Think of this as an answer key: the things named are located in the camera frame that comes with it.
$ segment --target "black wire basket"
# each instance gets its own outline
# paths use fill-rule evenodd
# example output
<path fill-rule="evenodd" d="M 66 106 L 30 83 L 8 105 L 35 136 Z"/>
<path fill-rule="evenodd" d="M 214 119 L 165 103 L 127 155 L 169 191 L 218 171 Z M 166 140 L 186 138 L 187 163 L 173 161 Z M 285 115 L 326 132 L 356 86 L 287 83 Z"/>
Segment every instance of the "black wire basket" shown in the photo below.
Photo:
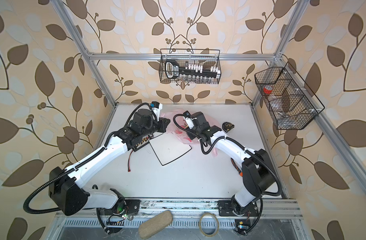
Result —
<path fill-rule="evenodd" d="M 256 86 L 272 117 L 277 130 L 302 130 L 321 111 L 323 103 L 304 81 L 299 86 L 292 78 L 294 68 L 288 63 L 282 67 L 271 67 L 255 74 Z M 320 103 L 315 106 L 308 97 L 315 97 Z"/>
<path fill-rule="evenodd" d="M 219 84 L 220 50 L 167 49 L 160 50 L 159 76 L 161 83 Z"/>

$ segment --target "masking tape roll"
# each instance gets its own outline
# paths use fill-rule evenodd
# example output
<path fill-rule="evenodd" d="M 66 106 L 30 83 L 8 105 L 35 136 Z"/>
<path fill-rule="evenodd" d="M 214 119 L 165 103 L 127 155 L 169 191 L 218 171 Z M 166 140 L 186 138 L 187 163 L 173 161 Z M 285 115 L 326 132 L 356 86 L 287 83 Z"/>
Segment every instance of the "masking tape roll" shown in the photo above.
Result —
<path fill-rule="evenodd" d="M 203 217 L 204 216 L 211 216 L 215 221 L 216 221 L 216 231 L 214 231 L 214 233 L 213 234 L 206 234 L 204 231 L 203 231 L 203 229 L 202 229 L 202 219 L 203 219 Z M 212 214 L 212 213 L 209 213 L 209 212 L 205 212 L 203 215 L 202 215 L 202 217 L 200 218 L 200 220 L 199 220 L 199 229 L 200 229 L 200 232 L 204 235 L 204 236 L 206 236 L 206 237 L 213 237 L 213 236 L 215 236 L 218 232 L 219 232 L 219 220 L 217 219 L 217 217 L 214 215 L 214 214 Z"/>

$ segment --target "floral wallpaper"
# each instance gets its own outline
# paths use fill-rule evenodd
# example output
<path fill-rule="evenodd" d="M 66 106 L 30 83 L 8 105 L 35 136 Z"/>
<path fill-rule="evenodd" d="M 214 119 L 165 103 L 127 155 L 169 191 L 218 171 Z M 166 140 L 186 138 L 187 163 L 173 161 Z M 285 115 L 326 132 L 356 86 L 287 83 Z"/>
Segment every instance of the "floral wallpaper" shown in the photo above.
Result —
<path fill-rule="evenodd" d="M 98 68 L 120 103 L 249 103 L 257 92 L 253 75 L 264 61 L 223 61 L 219 84 L 160 82 L 157 61 L 101 60 Z"/>
<path fill-rule="evenodd" d="M 294 0 L 64 0 L 94 53 L 274 53 Z"/>
<path fill-rule="evenodd" d="M 283 58 L 366 166 L 366 1 L 310 1 Z M 366 196 L 317 124 L 278 131 L 263 102 L 257 111 L 313 238 L 366 239 Z"/>
<path fill-rule="evenodd" d="M 96 89 L 48 0 L 0 0 L 0 239 L 46 235 L 54 214 L 27 214 L 23 202 L 91 152 L 111 111 Z M 42 191 L 32 207 L 55 204 Z"/>

